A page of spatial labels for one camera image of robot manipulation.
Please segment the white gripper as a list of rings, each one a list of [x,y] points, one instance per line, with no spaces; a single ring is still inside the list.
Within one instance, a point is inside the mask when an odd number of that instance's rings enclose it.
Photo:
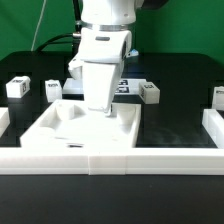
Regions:
[[[129,30],[81,30],[78,53],[69,62],[68,70],[74,79],[82,80],[84,101],[89,110],[109,111],[131,39]]]

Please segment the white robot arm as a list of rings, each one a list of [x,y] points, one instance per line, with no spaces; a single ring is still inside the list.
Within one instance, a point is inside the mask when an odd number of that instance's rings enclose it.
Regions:
[[[84,101],[92,111],[107,113],[131,50],[140,8],[159,9],[169,0],[82,0],[81,41],[69,63],[74,79],[83,82]]]

